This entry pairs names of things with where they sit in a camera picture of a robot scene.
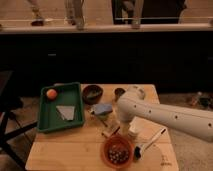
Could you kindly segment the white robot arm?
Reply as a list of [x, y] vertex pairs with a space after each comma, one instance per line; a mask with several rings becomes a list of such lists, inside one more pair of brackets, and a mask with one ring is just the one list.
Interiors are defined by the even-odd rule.
[[145, 92], [138, 85], [128, 87], [118, 99], [117, 109], [121, 122], [131, 122], [135, 117], [140, 117], [213, 142], [212, 111], [148, 102]]

